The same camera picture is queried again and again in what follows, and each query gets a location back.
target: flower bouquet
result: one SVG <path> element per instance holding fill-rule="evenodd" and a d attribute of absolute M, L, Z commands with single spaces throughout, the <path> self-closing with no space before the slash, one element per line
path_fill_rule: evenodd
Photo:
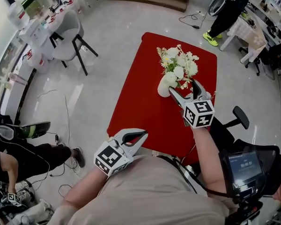
<path fill-rule="evenodd" d="M 160 64 L 164 68 L 164 76 L 157 88 L 158 94 L 164 98 L 170 96 L 170 86 L 188 88 L 192 76 L 198 72 L 195 61 L 199 60 L 199 57 L 191 52 L 184 53 L 181 45 L 170 49 L 158 47 L 157 52 L 161 58 Z"/>

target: person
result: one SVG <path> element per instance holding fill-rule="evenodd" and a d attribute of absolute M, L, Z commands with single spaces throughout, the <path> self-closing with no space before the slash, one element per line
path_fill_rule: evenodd
<path fill-rule="evenodd" d="M 219 151 L 210 133 L 198 128 L 193 135 L 206 187 L 226 193 Z M 67 193 L 48 224 L 223 225 L 236 208 L 227 197 L 196 194 L 171 163 L 146 156 L 109 179 L 95 167 Z"/>
<path fill-rule="evenodd" d="M 0 141 L 0 181 L 8 183 L 9 193 L 16 194 L 17 182 L 47 173 L 70 157 L 76 159 L 80 167 L 85 166 L 80 148 L 70 149 L 63 144 L 54 146 L 48 143 L 34 146 L 26 140 Z"/>
<path fill-rule="evenodd" d="M 222 38 L 221 33 L 230 28 L 242 13 L 249 0 L 226 0 L 223 9 L 219 12 L 211 29 L 203 33 L 205 38 L 212 46 L 218 46 L 214 38 Z"/>

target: beige shirt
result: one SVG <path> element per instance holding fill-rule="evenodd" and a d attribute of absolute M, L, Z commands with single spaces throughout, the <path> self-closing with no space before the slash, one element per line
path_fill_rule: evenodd
<path fill-rule="evenodd" d="M 111 176 L 85 207 L 58 208 L 49 224 L 223 225 L 228 214 L 220 201 L 195 194 L 173 165 L 143 157 Z"/>

